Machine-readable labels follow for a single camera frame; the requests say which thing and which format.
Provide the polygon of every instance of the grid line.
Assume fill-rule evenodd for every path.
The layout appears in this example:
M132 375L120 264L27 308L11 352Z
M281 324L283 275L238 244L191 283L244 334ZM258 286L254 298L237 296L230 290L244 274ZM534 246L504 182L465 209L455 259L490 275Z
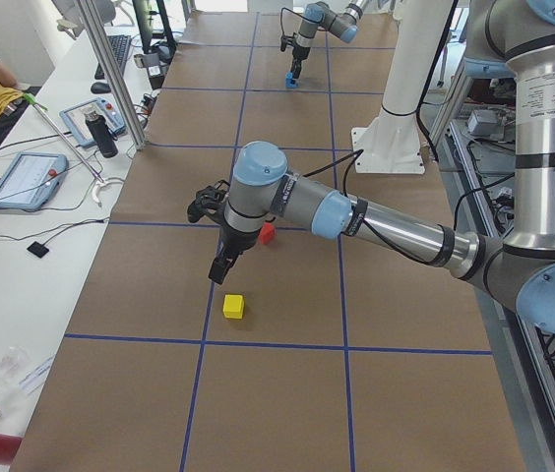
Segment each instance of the grid line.
M330 47L328 44L328 34L326 33L326 69L328 73L328 105L330 112L330 138L331 146L333 148L333 163L337 162L337 152L334 150L335 142L335 117L333 110L333 86L332 74L330 73ZM333 166L333 179L335 181L335 188L338 185L337 167ZM356 471L356 450L354 445L354 420L352 414L352 387L351 387L351 370L349 367L349 338L347 332L347 309L345 305L345 290L344 282L345 277L343 273L343 255L341 250L340 236L337 238L337 251L339 258L339 288L340 288L340 309L341 309L341 322L343 330L343 363L345 365L345 402L347 412L347 436L349 447L349 467L351 472Z
M236 150L238 149L238 140L240 138L240 129L242 127L242 117L245 110L245 98L247 95L247 85L249 84L249 75L251 73L251 64L254 56L254 42L256 41L256 32L258 30L258 20L260 19L260 14L256 14L256 22L254 24L254 33L251 38L251 50L249 51L249 63L247 64L247 76L245 78L245 90L242 92L242 101L240 104L240 114L238 116L238 128L236 130L236 138L234 141L234 149L231 158L231 170L229 172L229 181L231 182L231 175L233 173L234 161L236 158ZM218 251L220 242L216 243L216 251ZM197 360L197 371L195 374L195 383L192 389L192 399L190 402L190 410L188 412L188 423L186 425L186 436L183 444L183 452L181 455L181 461L179 464L179 472L184 472L186 467L186 460L188 458L188 447L190 445L190 435L192 434L192 422L194 419L195 407L197 404L197 394L199 392L199 380L201 378L201 369L203 367L203 356L206 350L207 338L208 338L208 328L210 325L210 312L212 311L212 301L214 299L215 293L215 283L210 284L210 297L208 299L208 307L206 309L206 319L204 321L203 333L201 337L201 347L199 348L199 359Z
M303 90L303 89L286 89L286 88L207 88L207 87L162 87L161 90L164 91L261 91L261 92L271 92L271 93L312 93L312 94L323 94L328 93L327 90ZM333 93L337 95L380 95L383 96L384 93L381 91L344 91L335 90Z
M190 344L199 346L225 346L225 347L256 347L259 349L302 349L312 351L350 351L371 353L397 353L397 354L427 354L443 356L492 356L492 351L481 349L429 349L418 347L379 347L379 346L341 346L332 344L289 344L279 342L252 342L252 341L219 341L201 339L175 339L166 337L140 337L140 336L113 336L102 334L66 333L69 339L86 339L93 341L109 342L144 342L160 344Z

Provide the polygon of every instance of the metal pole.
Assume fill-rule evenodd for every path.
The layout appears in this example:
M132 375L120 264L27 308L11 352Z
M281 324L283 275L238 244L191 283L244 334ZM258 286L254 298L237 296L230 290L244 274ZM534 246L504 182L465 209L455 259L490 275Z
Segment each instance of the metal pole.
M63 142L67 145L68 148L74 153L74 155L81 161L83 165L88 169L88 171L93 175L94 179L96 179L100 183L104 183L104 179L100 177L100 174L92 167L92 165L88 162L87 159L81 154L81 152L77 149L76 146L72 144L70 140L65 136L65 134L59 129L59 127L52 121L52 119L45 113L45 110L41 108L41 106L36 103L31 103L32 107L39 112L41 118L45 120L45 122L50 125L50 128L54 130L54 132L59 135L59 138L63 140Z
M104 75L109 82L111 91L120 108L120 112L124 117L124 121L131 133L131 138L136 149L141 149L146 144L146 137L142 125L138 120L138 115L133 107L133 100L131 100L131 95L127 90L127 86L124 83L120 68L113 58L113 50L111 49L111 44L107 39L107 35L104 32L104 26L102 25L102 18L95 7L93 0L80 0L74 2L79 13L81 14L81 19L83 20L83 26L88 32L90 37L90 43L92 44L93 53L95 54Z
M195 9L194 1L181 0L181 7L183 8L183 18L188 23L192 11Z
M444 97L444 104L440 107L431 127L431 141L435 148L441 142L451 120L456 118L462 110L465 98L469 94L473 83L474 79L467 76L465 66L461 61L455 72L455 78Z

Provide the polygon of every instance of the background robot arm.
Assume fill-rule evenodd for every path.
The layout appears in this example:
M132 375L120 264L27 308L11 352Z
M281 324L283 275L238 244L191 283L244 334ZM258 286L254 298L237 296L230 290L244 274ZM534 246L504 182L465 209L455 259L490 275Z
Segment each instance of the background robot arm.
M282 52L286 50L286 46L293 48L293 61L290 72L286 74L288 88L297 87L302 61L308 58L317 28L330 32L343 42L351 42L358 33L356 24L363 16L369 2L370 0L354 0L340 15L333 12L325 2L310 3L306 6L299 31L291 36L283 34L281 37L279 49Z

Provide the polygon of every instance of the white desk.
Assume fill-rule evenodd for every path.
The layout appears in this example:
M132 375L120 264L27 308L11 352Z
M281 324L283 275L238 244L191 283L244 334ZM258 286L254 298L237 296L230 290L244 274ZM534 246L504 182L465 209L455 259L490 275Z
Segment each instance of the white desk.
M134 34L133 29L115 28L109 33ZM140 103L143 93L151 91L147 74L133 63L132 51L125 70L125 83L134 103ZM83 33L74 47L61 61L40 93L39 103L48 107L50 117L61 128L63 122L58 112L86 101L94 95L90 86L94 82L96 66L87 34ZM113 100L110 94L96 95ZM29 107L5 144L31 138L52 135L50 127ZM124 178L131 165L135 150L130 136L124 135L117 143L118 154L110 159L100 157L103 177ZM0 152L0 176L15 154L20 150L35 149L40 152L66 154L71 165L78 162L76 156L59 139L12 146ZM95 147L85 149L91 155ZM85 166L80 165L68 172L57 194L46 207L75 207L83 198L93 177ZM121 185L113 184L100 192L102 207L98 207L88 194L83 204L75 210L46 210L37 213L0 210L0 234L22 237L53 228L63 223L75 223L90 218L109 216L120 193ZM13 242L0 239L0 358L9 346L19 346L27 352L30 362L28 372L56 352L65 327L70 320L83 283L104 233L106 224L91 224L73 228L52 240L50 252L38 259L26 247L32 241L43 242L53 233ZM0 397L3 417L0 433L22 436L27 428L41 388L30 396Z

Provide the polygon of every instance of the black cable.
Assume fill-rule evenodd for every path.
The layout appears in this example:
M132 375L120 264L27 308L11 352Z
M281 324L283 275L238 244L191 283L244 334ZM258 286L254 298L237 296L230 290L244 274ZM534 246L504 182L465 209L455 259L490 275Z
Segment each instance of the black cable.
M345 169L345 172L343 172L343 196L347 197L347 174L349 174L349 170L354 166L354 164L356 163L356 161L358 160L358 157L360 157L360 154L363 153L364 149L359 149L360 153L354 157L354 159L347 165L347 168Z
M307 19L306 17L304 17L303 15L300 15L300 14L297 13L297 12L293 12L293 11L292 11L291 9L289 9L289 8L282 7L282 9L279 11L279 27L281 28L281 35L282 35L282 36L286 36L286 33L284 32L284 23L283 23L283 21L282 21L282 18L283 18L283 16L284 16L284 11L289 12L289 13L292 13L292 14L295 15L296 17L299 17L299 18L301 18L302 20L306 20L307 22L314 23L315 25L318 25L318 24L320 23L320 22L313 22L313 21Z
M455 0L453 2L453 5L451 6L451 11L448 14L448 19L446 20L446 25L444 26L444 30L442 31L442 35L439 38L439 44L437 45L437 50L435 52L435 56L433 57L433 62L431 63L431 69L428 73L428 78L426 79L426 82L424 83L424 88L422 89L422 95L420 95L420 97L419 97L419 102L417 104L417 109L415 110L415 119L417 121L417 127L420 129L420 131L424 135L424 138L426 138L426 142L428 143L428 146L431 148L431 151L433 152L433 157L435 158L436 162L439 162L439 154L437 153L437 150L435 149L435 145L433 143L433 140L431 140L430 131L428 130L428 128L426 128L426 125L424 125L424 122L422 121L420 111L422 109L422 104L424 103L424 98L426 98L426 93L428 93L428 87L431 84L431 79L433 78L433 74L435 73L435 68L437 67L437 63L439 62L439 56L442 54L442 51L444 50L444 47L446 47L446 44L448 42L448 33L449 33L450 28L451 28L451 24L453 23L453 18L455 16L455 11L457 10L457 4L458 3L459 3L459 1Z
M66 226L73 226L73 225L79 224L79 223L63 223L63 224L59 224L58 226L55 226L54 228L44 229L43 231L39 231L38 233L29 234L28 236L22 236L22 237L20 237L20 238L15 238L15 237L9 236L9 235L7 235L7 234L0 234L0 238L8 239L8 240L10 240L10 241L25 241L25 240L27 240L27 239L34 238L35 236L41 236L42 234L51 233L52 231L56 231L57 229L61 229L61 228L66 227Z
M382 102L381 102L381 106L382 106L383 110L385 110L386 113L389 113L392 116L400 116L400 117L402 117L402 116L411 116L413 113L417 112L417 110L419 109L419 108L415 108L413 111L409 111L408 113L396 113L395 111L388 110L385 107L385 105L382 104Z
M431 105L431 106L442 106L445 105L446 103L448 103L449 101L451 101L453 98L450 97L448 100L444 100L441 103L432 103L430 101L423 101L422 104L423 105Z
M63 133L64 136L68 136L71 134L72 134L71 131L66 131L65 133ZM16 143L8 143L7 145L1 146L0 150L9 148L11 146L25 145L26 143L34 143L35 141L49 140L50 138L58 138L58 137L59 135L48 135L48 136L42 136L40 138L32 138L30 140L17 141Z
M506 144L506 143L499 143L497 141L486 140L485 138L475 138L474 141L480 145L489 145L489 146L493 146L494 148L508 150L509 152L516 152L516 150L512 149L511 147L503 146L503 144Z
M359 149L358 151L357 151L358 155L349 163L349 165L347 165L347 168L345 169L345 172L343 172L343 187L342 187L342 189L343 189L343 195L345 197L347 197L347 175L349 174L349 170L354 166L354 163L356 162L358 157L360 157L360 155L363 153L363 149ZM367 226L369 228L369 230L378 239L380 239L383 243L385 243L387 246L389 246L390 249L393 249L397 253L400 253L401 255L405 256L407 259L410 259L411 261L414 261L414 262L419 263L419 264L423 264L425 266L431 266L435 262L435 260L433 260L433 261L424 261L424 260L420 259L418 256L416 256L415 254L412 254L410 251L407 251L403 247L397 245L391 239L386 238L385 236L383 236L366 219L363 219L363 224L365 226Z
M328 169L332 169L333 167L336 167L337 165L341 164L342 162L345 162L346 160L354 156L358 157L362 153L363 153L363 149L355 150L354 152L351 152L350 154L345 155L344 157L336 160L335 162L331 162L330 164L320 167L319 169L312 170L307 174L303 174L302 177L312 177L313 175L321 174L322 172L325 172Z
M459 199L457 200L457 204L455 205L453 230L457 231L457 223L458 223L458 219L459 219L459 209L460 209L461 206L462 206L462 202L463 202L463 199L464 199L464 198L466 198L466 197L472 195L474 192L479 192L479 191L481 191L481 190L487 190L487 189L489 189L489 188L496 187L497 185L502 184L503 182L508 181L509 179L511 179L512 177L514 177L514 175L515 175L514 173L508 174L508 175L506 175L505 177L503 177L502 179L497 180L496 182L492 182L492 183L489 184L489 185L483 185L483 186L477 187L476 189L472 189L472 190L470 190L470 191L468 191L468 192L465 192L463 195L461 195L461 196L459 197Z
M474 155L474 152L472 152L472 146L476 145L477 142L475 141L470 141L467 143L467 145L465 146L465 149L467 150L467 153L470 156L470 160L472 162L472 167L474 168L474 173L476 174L476 177L478 178L478 184L479 184L479 188L483 189L485 187L485 183L483 181L483 177L485 177L479 167L478 167L478 160L476 159L476 156ZM483 194L485 197L485 201L487 202L487 204L490 207L490 211L493 215L495 215L497 213L497 208L494 204L494 201L490 198L489 194L487 193L486 190L483 190ZM498 218L493 218L494 224L496 226L497 231L499 232L499 234L503 234L505 232L505 226L503 224L501 224L501 222L498 220Z
M50 241L52 241L54 238L56 238L57 236L59 236L60 234L65 233L66 231L72 229L72 228L76 228L78 226L84 226L86 224L92 224L92 223L104 223L105 221L108 221L109 218L101 218L101 219L85 219L83 221L79 221L78 223L73 223L70 226L68 226L67 228L63 228L61 231L59 231L56 234L53 234L52 236L50 236L48 239L46 239L43 243L41 243L43 246L47 245Z
M90 194L90 189L92 188L92 185L94 184L94 182L95 182L95 179L92 180L92 182L88 186L88 189L85 190L85 193L81 197L81 200L75 206L72 206L70 208L55 208L52 206L46 206L38 209L23 209L23 211L25 211L26 213L38 213L41 211L74 211L75 209L79 209L85 202L88 195Z
M553 348L552 351L549 351L549 348L551 347L551 344L553 344L553 341L555 341L555 334L551 334L549 336L549 339L548 339L548 341L546 341L546 345L545 345L546 355L549 356L550 358L555 357L555 347Z

